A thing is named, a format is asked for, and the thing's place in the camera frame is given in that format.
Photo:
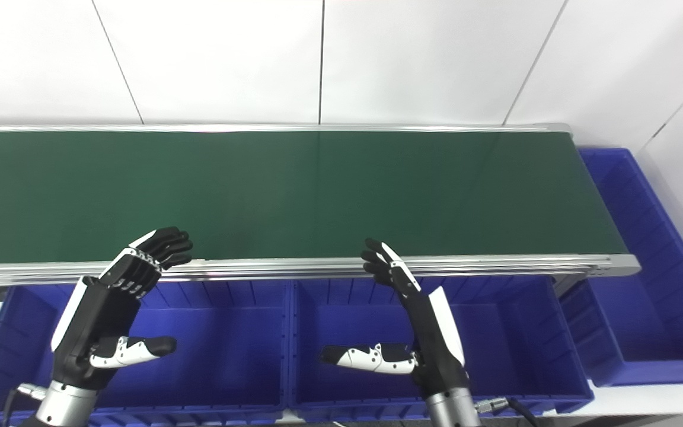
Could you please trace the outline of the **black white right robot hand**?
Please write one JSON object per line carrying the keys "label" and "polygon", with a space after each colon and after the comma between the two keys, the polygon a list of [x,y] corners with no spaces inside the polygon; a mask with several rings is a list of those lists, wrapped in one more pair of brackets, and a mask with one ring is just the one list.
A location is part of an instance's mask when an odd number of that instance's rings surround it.
{"label": "black white right robot hand", "polygon": [[360,254],[363,269],[377,284],[395,292],[414,332],[414,343],[327,345],[321,349],[320,360],[383,375],[410,375],[426,399],[467,389],[463,345],[444,289],[437,287],[429,294],[423,291],[406,262],[384,241],[366,238],[365,245]]}

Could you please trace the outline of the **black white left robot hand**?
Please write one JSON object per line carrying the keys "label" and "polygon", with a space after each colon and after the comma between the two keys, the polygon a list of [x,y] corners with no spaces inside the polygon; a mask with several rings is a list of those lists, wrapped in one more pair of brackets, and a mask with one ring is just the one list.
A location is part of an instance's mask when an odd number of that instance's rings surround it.
{"label": "black white left robot hand", "polygon": [[165,270],[190,262],[192,248],[177,227],[153,230],[123,248],[100,276],[81,276],[52,337],[52,381],[101,391],[119,368],[172,354],[175,338],[133,337],[130,328],[142,298]]}

